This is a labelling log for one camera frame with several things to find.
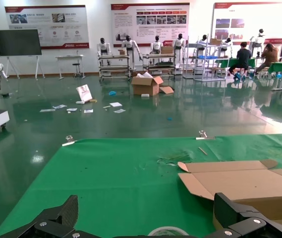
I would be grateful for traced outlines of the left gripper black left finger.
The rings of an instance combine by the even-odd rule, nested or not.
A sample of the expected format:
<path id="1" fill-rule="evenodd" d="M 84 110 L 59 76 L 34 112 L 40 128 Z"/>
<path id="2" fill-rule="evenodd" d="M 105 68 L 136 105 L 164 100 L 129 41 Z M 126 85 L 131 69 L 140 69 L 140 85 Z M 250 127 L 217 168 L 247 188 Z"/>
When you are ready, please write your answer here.
<path id="1" fill-rule="evenodd" d="M 60 206 L 44 209 L 31 222 L 0 235 L 1 238 L 90 238 L 76 230 L 78 196 L 71 195 Z"/>

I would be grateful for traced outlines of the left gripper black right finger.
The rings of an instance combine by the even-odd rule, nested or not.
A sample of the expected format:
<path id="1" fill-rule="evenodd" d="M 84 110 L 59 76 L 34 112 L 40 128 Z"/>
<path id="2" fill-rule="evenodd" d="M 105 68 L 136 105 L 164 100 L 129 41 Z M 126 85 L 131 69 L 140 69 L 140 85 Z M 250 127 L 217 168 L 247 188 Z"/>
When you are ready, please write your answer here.
<path id="1" fill-rule="evenodd" d="M 231 201 L 223 193 L 214 196 L 214 218 L 222 229 L 207 238 L 282 238 L 282 225 L 249 205 Z"/>

